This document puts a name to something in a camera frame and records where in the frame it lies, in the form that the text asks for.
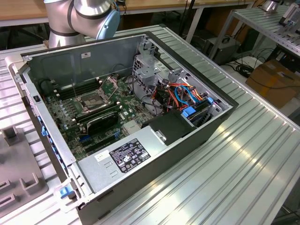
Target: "white label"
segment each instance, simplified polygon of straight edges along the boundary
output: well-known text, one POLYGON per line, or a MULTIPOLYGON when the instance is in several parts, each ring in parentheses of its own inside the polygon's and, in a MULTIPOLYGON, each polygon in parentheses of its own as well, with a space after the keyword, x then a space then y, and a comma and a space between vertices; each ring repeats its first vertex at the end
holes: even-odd
POLYGON ((107 157, 109 157, 109 150, 105 150, 105 151, 95 155, 95 159, 97 160, 97 162, 100 162, 101 160, 103 160, 107 157))
POLYGON ((82 53, 82 54, 81 54, 81 58, 82 58, 82 59, 85 59, 85 58, 88 58, 88 57, 90 57, 90 52, 82 53))
POLYGON ((270 69, 275 69, 276 68, 276 66, 274 66, 273 64, 268 64, 267 65, 270 69))
POLYGON ((281 77, 285 77, 284 72, 278 72, 277 74, 278 74, 279 76, 281 76, 281 77))
POLYGON ((144 158, 146 155, 148 155, 147 152, 145 152, 144 154, 142 154, 141 157, 144 158))
POLYGON ((281 53, 277 56, 276 60, 277 60, 277 61, 281 60, 281 58, 282 58, 284 55, 285 55, 285 54, 284 54, 283 52, 281 52, 281 53))

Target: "power supply label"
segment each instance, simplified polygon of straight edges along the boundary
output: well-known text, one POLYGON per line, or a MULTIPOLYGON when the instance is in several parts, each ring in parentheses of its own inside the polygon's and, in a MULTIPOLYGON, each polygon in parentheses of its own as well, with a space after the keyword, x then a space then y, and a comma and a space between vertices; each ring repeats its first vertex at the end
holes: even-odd
POLYGON ((127 173, 151 157, 136 138, 111 151, 109 154, 122 173, 127 173))

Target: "metal shelf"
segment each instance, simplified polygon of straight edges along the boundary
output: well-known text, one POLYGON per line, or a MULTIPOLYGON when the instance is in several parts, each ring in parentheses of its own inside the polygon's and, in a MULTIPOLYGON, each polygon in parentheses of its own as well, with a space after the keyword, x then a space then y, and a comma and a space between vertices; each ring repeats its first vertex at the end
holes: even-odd
MULTIPOLYGON (((116 36, 143 31, 157 35, 239 107, 203 146, 98 224, 270 224, 300 177, 300 128, 168 28, 151 26, 116 36)), ((55 202, 59 179, 4 65, 6 55, 40 48, 0 52, 0 128, 15 124, 27 129, 49 191, 0 218, 0 224, 81 224, 75 209, 64 213, 55 202)), ((163 53, 161 58, 172 63, 163 53)))
POLYGON ((217 48, 221 43, 221 40, 224 37, 233 18, 236 18, 241 22, 247 24, 248 26, 262 33, 264 36, 272 39, 279 45, 283 46, 284 48, 300 57, 300 45, 294 43, 290 38, 283 37, 277 33, 277 31, 283 27, 279 24, 279 20, 284 15, 287 9, 287 6, 278 6, 276 13, 265 12, 260 8, 239 9, 232 11, 229 14, 216 40, 216 44, 210 52, 209 58, 212 59, 215 55, 217 48))

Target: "motherboard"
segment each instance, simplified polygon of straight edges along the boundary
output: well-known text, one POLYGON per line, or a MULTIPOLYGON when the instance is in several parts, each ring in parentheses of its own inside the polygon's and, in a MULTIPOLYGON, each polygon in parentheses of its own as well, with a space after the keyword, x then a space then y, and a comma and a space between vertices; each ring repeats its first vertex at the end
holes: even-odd
POLYGON ((128 88, 128 80, 110 79, 101 81, 104 83, 99 88, 89 92, 71 90, 76 96, 70 98, 60 94, 45 99, 50 114, 77 160, 134 133, 157 114, 154 109, 150 112, 133 95, 128 88), (106 117, 96 121, 98 115, 103 114, 106 117))

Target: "blue plastic latch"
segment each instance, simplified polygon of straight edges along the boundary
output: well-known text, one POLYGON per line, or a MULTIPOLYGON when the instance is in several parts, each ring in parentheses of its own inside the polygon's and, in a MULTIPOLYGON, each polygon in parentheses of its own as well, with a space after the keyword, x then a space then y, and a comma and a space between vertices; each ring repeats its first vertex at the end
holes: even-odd
POLYGON ((191 115, 191 114, 193 114, 193 113, 195 113, 196 112, 196 110, 193 108, 193 107, 188 107, 188 108, 186 108, 186 109, 184 109, 183 111, 182 111, 182 114, 185 116, 185 117, 188 117, 189 115, 191 115))
POLYGON ((60 189, 60 198, 63 199, 64 197, 67 197, 70 194, 73 194, 74 191, 70 184, 60 189))
POLYGON ((213 100, 211 97, 208 97, 207 100, 208 100, 208 102, 211 103, 211 104, 214 102, 214 100, 213 100))
POLYGON ((52 146, 54 153, 57 153, 56 148, 52 146))
POLYGON ((47 135, 47 131, 46 131, 45 126, 42 126, 42 135, 43 135, 43 136, 46 136, 46 135, 47 135))

